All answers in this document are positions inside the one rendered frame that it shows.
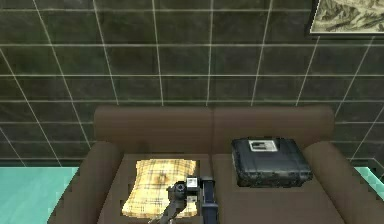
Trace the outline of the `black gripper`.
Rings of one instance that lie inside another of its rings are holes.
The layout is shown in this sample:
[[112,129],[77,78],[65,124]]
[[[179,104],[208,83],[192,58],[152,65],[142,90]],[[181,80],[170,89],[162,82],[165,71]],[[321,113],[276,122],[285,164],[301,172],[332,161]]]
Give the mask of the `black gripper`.
[[170,222],[181,213],[188,202],[188,198],[193,195],[192,191],[183,181],[178,181],[167,188],[169,205],[161,215],[151,219],[147,224],[170,224]]

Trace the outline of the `yellow plaid pillow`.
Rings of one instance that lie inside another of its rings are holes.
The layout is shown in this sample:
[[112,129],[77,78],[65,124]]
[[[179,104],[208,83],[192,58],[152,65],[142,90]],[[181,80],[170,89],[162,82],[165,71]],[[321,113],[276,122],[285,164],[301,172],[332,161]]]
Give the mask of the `yellow plaid pillow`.
[[122,207],[128,217],[153,219],[169,205],[169,187],[196,172],[197,162],[186,159],[147,159],[136,162],[132,191]]

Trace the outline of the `brown sofa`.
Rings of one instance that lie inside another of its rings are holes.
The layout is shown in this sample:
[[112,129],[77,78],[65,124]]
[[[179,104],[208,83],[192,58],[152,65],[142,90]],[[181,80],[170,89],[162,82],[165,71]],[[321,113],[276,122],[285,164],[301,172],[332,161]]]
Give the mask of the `brown sofa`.
[[[215,180],[218,224],[384,224],[384,200],[332,143],[334,112],[326,105],[261,107],[131,107],[94,113],[96,142],[47,224],[147,224],[122,207],[136,163],[190,159]],[[312,180],[292,188],[237,185],[230,143],[278,136],[298,144]]]

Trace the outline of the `black hard case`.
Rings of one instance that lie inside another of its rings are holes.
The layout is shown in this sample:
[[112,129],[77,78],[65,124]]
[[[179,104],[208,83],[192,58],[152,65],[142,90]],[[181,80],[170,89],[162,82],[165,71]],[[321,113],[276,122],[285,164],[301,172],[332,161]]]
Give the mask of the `black hard case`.
[[239,187],[301,187],[313,172],[300,147],[290,138],[238,138],[231,142]]

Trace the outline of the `framed landscape picture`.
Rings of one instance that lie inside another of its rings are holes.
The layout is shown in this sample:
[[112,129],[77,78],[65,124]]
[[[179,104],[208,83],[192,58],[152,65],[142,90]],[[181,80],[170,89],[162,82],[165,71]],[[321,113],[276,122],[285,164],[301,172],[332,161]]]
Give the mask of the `framed landscape picture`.
[[313,0],[308,33],[384,36],[384,0]]

